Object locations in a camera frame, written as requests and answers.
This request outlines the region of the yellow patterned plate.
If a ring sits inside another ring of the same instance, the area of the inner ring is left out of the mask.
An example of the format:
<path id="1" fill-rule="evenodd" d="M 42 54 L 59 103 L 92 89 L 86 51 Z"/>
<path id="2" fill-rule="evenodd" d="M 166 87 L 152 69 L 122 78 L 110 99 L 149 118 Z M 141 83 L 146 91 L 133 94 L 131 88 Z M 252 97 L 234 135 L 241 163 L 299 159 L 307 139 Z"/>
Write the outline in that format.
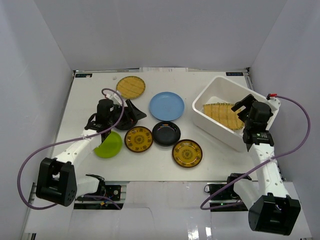
<path id="1" fill-rule="evenodd" d="M 153 144 L 152 132 L 144 126 L 135 126 L 124 137 L 125 146 L 134 153 L 143 153 Z"/>
<path id="2" fill-rule="evenodd" d="M 171 155 L 176 164 L 189 169 L 200 164 L 203 159 L 203 150 L 194 140 L 182 139 L 174 145 Z"/>

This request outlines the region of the square yellow woven plate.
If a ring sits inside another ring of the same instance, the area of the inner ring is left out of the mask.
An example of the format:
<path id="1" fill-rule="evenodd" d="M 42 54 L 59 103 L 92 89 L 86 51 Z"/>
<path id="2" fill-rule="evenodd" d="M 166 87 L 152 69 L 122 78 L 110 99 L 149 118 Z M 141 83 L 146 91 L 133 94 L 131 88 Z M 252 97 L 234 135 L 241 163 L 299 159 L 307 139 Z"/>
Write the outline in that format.
<path id="1" fill-rule="evenodd" d="M 237 131 L 244 127 L 244 123 L 239 119 L 238 113 L 241 109 L 233 112 L 231 108 L 232 103 L 210 103 L 203 105 L 204 114 L 216 122 L 222 124 L 230 130 Z"/>

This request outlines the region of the lime green plate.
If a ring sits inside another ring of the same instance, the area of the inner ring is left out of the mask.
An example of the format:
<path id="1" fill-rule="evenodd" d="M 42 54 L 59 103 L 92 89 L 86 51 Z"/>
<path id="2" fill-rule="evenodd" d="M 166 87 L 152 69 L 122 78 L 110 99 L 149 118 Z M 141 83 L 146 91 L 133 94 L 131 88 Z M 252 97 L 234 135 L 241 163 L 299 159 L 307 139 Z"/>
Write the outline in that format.
<path id="1" fill-rule="evenodd" d="M 123 141 L 121 136 L 114 131 L 111 131 L 109 136 L 93 151 L 103 159 L 115 157 L 122 149 Z"/>

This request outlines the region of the round yellow woven plate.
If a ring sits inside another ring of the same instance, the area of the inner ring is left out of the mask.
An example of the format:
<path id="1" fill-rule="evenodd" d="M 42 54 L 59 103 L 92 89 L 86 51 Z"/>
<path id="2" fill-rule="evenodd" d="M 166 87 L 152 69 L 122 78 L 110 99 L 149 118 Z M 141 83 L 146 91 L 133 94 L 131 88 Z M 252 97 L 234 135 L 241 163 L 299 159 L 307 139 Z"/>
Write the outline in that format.
<path id="1" fill-rule="evenodd" d="M 116 85 L 116 90 L 125 99 L 139 98 L 146 89 L 146 83 L 138 76 L 123 77 Z"/>

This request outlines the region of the blue plate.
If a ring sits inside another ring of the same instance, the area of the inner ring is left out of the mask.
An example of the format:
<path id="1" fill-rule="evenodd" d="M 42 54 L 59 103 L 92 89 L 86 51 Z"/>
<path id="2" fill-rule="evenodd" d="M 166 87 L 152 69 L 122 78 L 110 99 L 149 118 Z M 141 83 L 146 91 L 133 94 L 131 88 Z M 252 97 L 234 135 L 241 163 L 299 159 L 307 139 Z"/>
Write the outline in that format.
<path id="1" fill-rule="evenodd" d="M 185 110 L 183 99 L 174 92 L 160 92 L 149 102 L 149 111 L 160 121 L 174 121 L 180 118 Z"/>

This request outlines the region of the black plate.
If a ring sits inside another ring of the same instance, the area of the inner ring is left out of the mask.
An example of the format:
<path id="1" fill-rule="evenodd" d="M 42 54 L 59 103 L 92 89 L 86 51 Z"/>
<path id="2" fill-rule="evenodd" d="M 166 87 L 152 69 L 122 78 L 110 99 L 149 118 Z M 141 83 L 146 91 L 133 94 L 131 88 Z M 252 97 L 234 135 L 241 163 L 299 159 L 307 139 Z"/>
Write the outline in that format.
<path id="1" fill-rule="evenodd" d="M 153 140 L 160 146 L 175 145 L 181 138 L 180 128 L 171 121 L 158 122 L 152 129 Z"/>
<path id="2" fill-rule="evenodd" d="M 115 128 L 120 131 L 128 131 L 132 129 L 137 123 L 138 121 L 133 120 L 132 118 L 122 118 L 120 122 L 115 126 Z"/>

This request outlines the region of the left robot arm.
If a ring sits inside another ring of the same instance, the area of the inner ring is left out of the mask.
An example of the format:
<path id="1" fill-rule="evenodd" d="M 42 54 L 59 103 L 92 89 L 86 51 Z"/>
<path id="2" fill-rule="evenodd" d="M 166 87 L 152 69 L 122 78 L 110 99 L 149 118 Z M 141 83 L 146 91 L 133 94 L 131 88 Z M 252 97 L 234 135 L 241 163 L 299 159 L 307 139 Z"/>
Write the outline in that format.
<path id="1" fill-rule="evenodd" d="M 147 116 L 129 99 L 125 102 L 127 105 L 123 107 L 111 99 L 99 100 L 96 113 L 89 117 L 80 139 L 57 156 L 41 161 L 35 192 L 39 199 L 68 207 L 77 197 L 104 198 L 105 179 L 95 174 L 77 178 L 76 170 L 107 139 L 113 127 L 124 130 Z"/>

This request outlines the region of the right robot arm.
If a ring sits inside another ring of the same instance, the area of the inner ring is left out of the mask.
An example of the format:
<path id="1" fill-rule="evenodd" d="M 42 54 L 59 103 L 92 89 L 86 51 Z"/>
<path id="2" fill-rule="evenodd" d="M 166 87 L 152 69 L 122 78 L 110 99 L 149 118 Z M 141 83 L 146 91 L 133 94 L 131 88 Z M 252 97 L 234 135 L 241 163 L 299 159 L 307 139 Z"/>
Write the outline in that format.
<path id="1" fill-rule="evenodd" d="M 273 116 L 272 109 L 252 94 L 231 109 L 240 111 L 238 118 L 244 123 L 242 139 L 253 160 L 252 171 L 257 175 L 258 188 L 246 174 L 225 187 L 226 195 L 233 200 L 241 198 L 248 209 L 248 223 L 252 231 L 289 236 L 301 205 L 290 197 L 278 169 L 274 141 L 267 130 L 268 121 Z"/>

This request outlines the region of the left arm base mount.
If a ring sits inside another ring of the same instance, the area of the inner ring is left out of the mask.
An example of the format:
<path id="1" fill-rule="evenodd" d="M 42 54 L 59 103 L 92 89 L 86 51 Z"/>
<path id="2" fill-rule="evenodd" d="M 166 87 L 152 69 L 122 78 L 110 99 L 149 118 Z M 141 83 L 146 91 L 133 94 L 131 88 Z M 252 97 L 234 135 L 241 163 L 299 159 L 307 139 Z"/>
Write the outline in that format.
<path id="1" fill-rule="evenodd" d="M 106 185 L 100 197 L 78 197 L 74 202 L 75 210 L 121 210 L 126 199 L 126 185 Z"/>

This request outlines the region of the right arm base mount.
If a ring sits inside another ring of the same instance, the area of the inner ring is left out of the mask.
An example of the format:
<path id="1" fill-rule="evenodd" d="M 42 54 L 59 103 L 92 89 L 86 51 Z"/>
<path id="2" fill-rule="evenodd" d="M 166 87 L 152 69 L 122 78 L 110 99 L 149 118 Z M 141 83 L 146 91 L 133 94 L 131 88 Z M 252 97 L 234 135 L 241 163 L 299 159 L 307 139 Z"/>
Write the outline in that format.
<path id="1" fill-rule="evenodd" d="M 211 195 L 214 192 L 218 191 L 222 187 L 224 187 L 226 183 L 209 183 L 205 185 L 203 191 Z M 226 206 L 228 204 L 237 204 L 235 206 Z M 209 207 L 218 207 L 218 206 L 226 206 L 217 209 L 211 209 L 212 213 L 214 212 L 247 212 L 248 208 L 245 203 L 241 199 L 241 197 L 233 190 L 233 187 L 229 187 L 222 192 L 215 195 L 209 201 Z"/>

